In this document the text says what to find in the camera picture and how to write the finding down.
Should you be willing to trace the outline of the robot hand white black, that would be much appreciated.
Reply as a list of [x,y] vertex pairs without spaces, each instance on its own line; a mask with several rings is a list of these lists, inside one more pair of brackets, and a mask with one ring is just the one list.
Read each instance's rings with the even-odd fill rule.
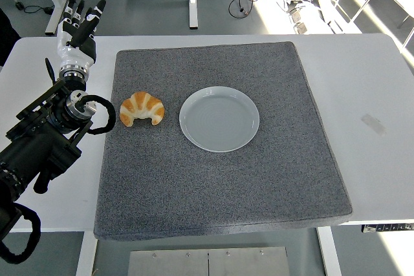
[[77,65],[89,69],[95,63],[94,35],[105,6],[106,0],[100,0],[96,6],[84,10],[83,1],[69,0],[57,29],[62,67]]

